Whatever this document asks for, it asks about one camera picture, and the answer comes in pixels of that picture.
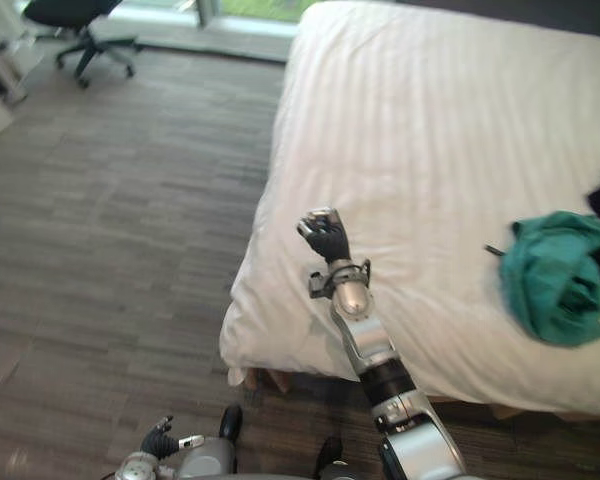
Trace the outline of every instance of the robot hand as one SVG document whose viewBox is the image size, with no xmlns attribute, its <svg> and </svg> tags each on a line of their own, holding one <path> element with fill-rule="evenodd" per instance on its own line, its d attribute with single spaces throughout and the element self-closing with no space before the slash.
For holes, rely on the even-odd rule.
<svg viewBox="0 0 600 480">
<path fill-rule="evenodd" d="M 166 435 L 171 430 L 171 420 L 173 420 L 173 415 L 168 415 L 154 425 L 142 440 L 140 450 L 162 460 L 183 448 L 195 448 L 204 443 L 202 435 L 191 435 L 180 440 Z"/>
<path fill-rule="evenodd" d="M 351 259 L 347 233 L 336 209 L 327 207 L 311 210 L 300 220 L 297 229 L 327 263 Z"/>
</svg>

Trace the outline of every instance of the mattress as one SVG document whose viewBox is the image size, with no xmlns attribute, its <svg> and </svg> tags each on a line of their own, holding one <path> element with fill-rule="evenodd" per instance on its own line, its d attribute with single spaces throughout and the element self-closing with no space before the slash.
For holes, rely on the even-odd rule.
<svg viewBox="0 0 600 480">
<path fill-rule="evenodd" d="M 510 247 L 515 220 L 590 213 L 598 184 L 600 38 L 420 7 L 311 7 L 220 336 L 230 381 L 252 366 L 355 379 L 329 302 L 307 293 L 325 266 L 295 230 L 331 205 L 426 393 L 600 414 L 600 340 L 526 335 L 483 249 Z"/>
</svg>

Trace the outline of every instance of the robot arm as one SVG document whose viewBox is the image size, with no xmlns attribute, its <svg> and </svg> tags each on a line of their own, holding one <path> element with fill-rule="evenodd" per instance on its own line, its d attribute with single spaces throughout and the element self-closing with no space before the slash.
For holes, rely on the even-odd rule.
<svg viewBox="0 0 600 480">
<path fill-rule="evenodd" d="M 331 317 L 342 333 L 347 356 L 385 435 L 380 455 L 391 480 L 469 479 L 453 439 L 426 395 L 414 385 L 391 339 L 374 313 L 370 264 L 355 265 L 347 235 L 333 208 L 312 210 L 298 232 L 329 266 L 309 279 L 312 298 L 331 299 Z"/>
</svg>

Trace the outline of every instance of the teal towel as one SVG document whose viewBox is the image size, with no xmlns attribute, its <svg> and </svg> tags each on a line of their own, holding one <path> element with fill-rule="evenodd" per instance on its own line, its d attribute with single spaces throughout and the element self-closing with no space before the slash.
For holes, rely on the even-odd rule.
<svg viewBox="0 0 600 480">
<path fill-rule="evenodd" d="M 513 224 L 514 246 L 500 275 L 525 330 L 546 342 L 577 346 L 600 338 L 600 248 L 595 216 L 555 212 Z"/>
</svg>

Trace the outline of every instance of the chair base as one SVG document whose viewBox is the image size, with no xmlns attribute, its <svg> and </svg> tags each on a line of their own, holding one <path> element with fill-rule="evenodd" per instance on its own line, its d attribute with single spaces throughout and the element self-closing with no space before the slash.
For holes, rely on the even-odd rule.
<svg viewBox="0 0 600 480">
<path fill-rule="evenodd" d="M 124 65 L 127 77 L 133 77 L 133 75 L 135 75 L 133 62 L 116 50 L 117 47 L 127 47 L 140 51 L 141 48 L 136 43 L 135 37 L 96 40 L 91 31 L 88 28 L 84 28 L 78 32 L 78 38 L 79 40 L 76 45 L 62 50 L 56 55 L 56 66 L 62 68 L 64 66 L 64 57 L 67 55 L 84 52 L 73 73 L 73 76 L 80 87 L 87 88 L 89 86 L 89 80 L 83 76 L 84 70 L 87 68 L 87 65 L 93 57 L 100 54 L 105 54 L 113 61 Z"/>
</svg>

